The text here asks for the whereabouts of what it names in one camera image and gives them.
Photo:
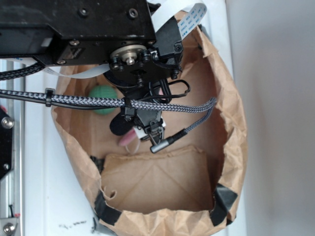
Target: black plastic clip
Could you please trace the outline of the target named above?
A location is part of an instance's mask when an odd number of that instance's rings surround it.
[[[55,94],[55,90],[53,88],[46,88],[46,107],[51,107],[51,98]]]
[[[125,120],[131,121],[132,118],[136,115],[136,109],[132,107],[130,98],[125,97],[124,100],[125,106],[121,107],[121,115],[125,117]]]

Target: cable connector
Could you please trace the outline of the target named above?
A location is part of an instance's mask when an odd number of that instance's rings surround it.
[[[181,139],[185,135],[187,135],[187,132],[185,131],[185,129],[183,129],[183,130],[179,131],[178,133],[174,134],[173,136],[162,140],[159,144],[150,147],[150,150],[152,153],[157,153],[158,151],[161,151],[162,149],[170,146],[171,144],[173,144],[177,140]]]
[[[55,90],[53,88],[46,88],[45,94],[46,94],[46,101],[45,101],[46,107],[51,107],[52,105],[51,98],[55,94]]]

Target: black tape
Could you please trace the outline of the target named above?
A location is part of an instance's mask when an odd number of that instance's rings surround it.
[[[114,225],[122,214],[121,211],[116,210],[106,204],[101,191],[99,191],[95,200],[95,212],[102,221],[109,225]]]
[[[105,159],[98,159],[95,156],[90,156],[90,159],[94,162],[94,164],[96,165],[98,169],[98,172],[101,174],[102,171],[104,170]]]
[[[215,207],[210,212],[210,218],[214,226],[217,226],[223,222],[237,197],[237,193],[234,193],[221,184],[217,185],[214,193],[216,202]]]

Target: white wall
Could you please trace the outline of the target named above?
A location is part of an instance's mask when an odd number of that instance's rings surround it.
[[[315,235],[315,1],[226,0],[249,236]]]

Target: cable tie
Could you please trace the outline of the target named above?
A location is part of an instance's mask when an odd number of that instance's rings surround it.
[[[46,107],[51,107],[51,98],[55,94],[55,90],[53,88],[46,88]]]

